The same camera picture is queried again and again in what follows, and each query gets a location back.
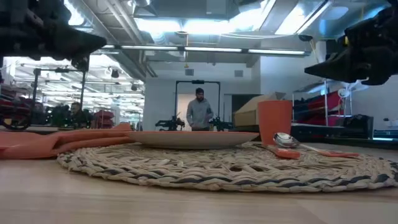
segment cardboard box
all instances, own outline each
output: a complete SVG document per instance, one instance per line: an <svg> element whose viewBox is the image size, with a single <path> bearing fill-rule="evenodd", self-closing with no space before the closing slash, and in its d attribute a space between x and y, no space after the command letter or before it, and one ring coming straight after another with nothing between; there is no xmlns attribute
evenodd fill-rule
<svg viewBox="0 0 398 224"><path fill-rule="evenodd" d="M259 102L267 100L281 100L286 93L274 92L269 95L256 96L249 100L241 109L237 110L234 114L234 125L238 126L249 126L258 125L259 116L257 113L257 105Z"/></svg>

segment ceiling beam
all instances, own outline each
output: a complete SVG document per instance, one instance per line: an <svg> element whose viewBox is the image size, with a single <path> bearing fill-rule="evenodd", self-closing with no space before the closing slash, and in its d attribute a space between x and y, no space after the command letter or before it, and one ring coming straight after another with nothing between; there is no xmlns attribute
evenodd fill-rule
<svg viewBox="0 0 398 224"><path fill-rule="evenodd" d="M115 36L110 33L110 31L106 28L106 26L100 21L100 19L96 16L96 14L91 10L90 7L84 2L84 0L69 0L73 6L75 6L79 12L81 12L82 16L85 17L87 21L91 22L91 25L95 28L95 32L99 35L102 35L106 38L110 43L118 44L118 40ZM121 63L121 66L128 74L132 75L132 78L138 78L141 81L145 82L146 72L140 67L138 62L135 62L130 57L126 55L125 52L120 52L117 55L110 55L110 57Z"/></svg>

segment wooden table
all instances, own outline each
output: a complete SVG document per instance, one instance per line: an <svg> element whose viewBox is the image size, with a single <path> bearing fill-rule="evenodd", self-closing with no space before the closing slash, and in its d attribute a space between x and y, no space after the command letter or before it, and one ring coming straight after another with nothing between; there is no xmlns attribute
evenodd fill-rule
<svg viewBox="0 0 398 224"><path fill-rule="evenodd" d="M397 151L343 150L398 161ZM163 189L69 173L54 160L0 161L0 223L396 224L398 189L330 194Z"/></svg>

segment woven placemat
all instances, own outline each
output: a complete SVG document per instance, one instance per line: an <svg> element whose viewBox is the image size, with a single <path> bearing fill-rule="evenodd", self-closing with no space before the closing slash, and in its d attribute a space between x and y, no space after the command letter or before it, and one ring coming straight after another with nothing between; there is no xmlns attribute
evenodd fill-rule
<svg viewBox="0 0 398 224"><path fill-rule="evenodd" d="M298 160L244 144L232 149L153 149L136 144L58 155L69 170L139 185L243 192L338 192L398 187L398 163L360 155L325 157L299 149Z"/></svg>

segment person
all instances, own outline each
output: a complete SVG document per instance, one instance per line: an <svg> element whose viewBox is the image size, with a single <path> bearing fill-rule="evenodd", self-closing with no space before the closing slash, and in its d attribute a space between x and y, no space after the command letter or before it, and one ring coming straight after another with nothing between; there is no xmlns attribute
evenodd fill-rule
<svg viewBox="0 0 398 224"><path fill-rule="evenodd" d="M81 110L80 103L72 103L70 111L72 112L72 125L74 128L84 128L87 126L87 118Z"/></svg>
<svg viewBox="0 0 398 224"><path fill-rule="evenodd" d="M196 89L196 99L188 104L187 121L192 131L209 131L209 120L213 117L209 102L205 99L205 92L201 88Z"/></svg>

